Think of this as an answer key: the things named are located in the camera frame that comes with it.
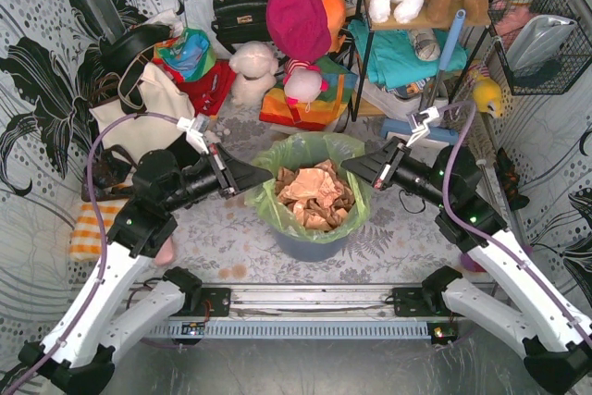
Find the green trash bag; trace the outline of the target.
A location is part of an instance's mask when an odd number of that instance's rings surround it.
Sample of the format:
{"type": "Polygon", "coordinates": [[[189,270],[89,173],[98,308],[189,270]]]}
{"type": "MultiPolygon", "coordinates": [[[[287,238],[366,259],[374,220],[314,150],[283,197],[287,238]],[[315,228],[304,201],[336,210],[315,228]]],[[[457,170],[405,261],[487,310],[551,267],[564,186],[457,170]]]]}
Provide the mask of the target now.
{"type": "Polygon", "coordinates": [[[364,143],[351,136],[328,132],[300,132],[274,142],[272,147],[259,153],[253,165],[272,174],[272,179],[246,194],[245,202],[270,227],[297,241],[327,244],[342,240],[360,228],[370,216],[370,187],[341,166],[345,160],[365,154],[364,143]],[[354,203],[345,221],[330,231],[307,229],[297,221],[296,215],[280,202],[276,193],[278,172],[285,167],[290,171],[314,167],[331,161],[338,177],[348,183],[354,203]]]}

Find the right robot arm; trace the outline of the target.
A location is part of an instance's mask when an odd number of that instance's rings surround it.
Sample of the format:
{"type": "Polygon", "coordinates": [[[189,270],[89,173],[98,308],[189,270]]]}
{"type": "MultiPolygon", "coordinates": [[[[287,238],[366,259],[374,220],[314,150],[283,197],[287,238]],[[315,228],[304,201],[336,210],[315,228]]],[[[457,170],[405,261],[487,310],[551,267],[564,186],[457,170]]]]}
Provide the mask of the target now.
{"type": "Polygon", "coordinates": [[[504,304],[444,266],[422,283],[430,309],[464,316],[504,342],[551,394],[565,394],[591,370],[591,319],[551,284],[503,217],[476,190],[483,177],[471,151],[443,148],[432,166],[404,141],[347,159],[341,167],[383,191],[393,185],[438,207],[440,233],[481,266],[510,297],[504,304]]]}

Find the blue round trash bin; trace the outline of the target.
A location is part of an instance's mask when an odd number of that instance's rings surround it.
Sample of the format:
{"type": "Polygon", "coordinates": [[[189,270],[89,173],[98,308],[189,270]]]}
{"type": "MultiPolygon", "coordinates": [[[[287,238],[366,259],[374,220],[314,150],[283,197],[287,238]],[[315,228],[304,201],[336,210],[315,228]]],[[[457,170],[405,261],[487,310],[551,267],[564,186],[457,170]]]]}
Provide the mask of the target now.
{"type": "Polygon", "coordinates": [[[301,241],[274,228],[271,229],[271,233],[280,251],[292,259],[308,263],[322,262],[334,257],[347,246],[351,237],[348,235],[328,243],[319,243],[301,241]]]}

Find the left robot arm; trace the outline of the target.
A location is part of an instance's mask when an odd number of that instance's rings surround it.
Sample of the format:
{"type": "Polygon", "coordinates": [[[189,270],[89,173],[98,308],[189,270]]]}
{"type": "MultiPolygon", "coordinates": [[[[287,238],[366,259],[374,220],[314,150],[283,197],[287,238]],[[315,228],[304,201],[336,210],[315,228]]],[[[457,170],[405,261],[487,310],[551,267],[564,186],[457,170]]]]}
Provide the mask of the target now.
{"type": "Polygon", "coordinates": [[[158,323],[201,308],[202,281],[188,269],[168,270],[146,301],[116,311],[131,284],[177,227],[174,212],[217,192],[228,199],[272,179],[271,172],[211,144],[192,166],[168,150],[153,150],[132,176],[133,195],[108,231],[104,257],[62,320],[41,341],[25,344],[19,361],[66,394],[98,394],[118,360],[158,323]]]}

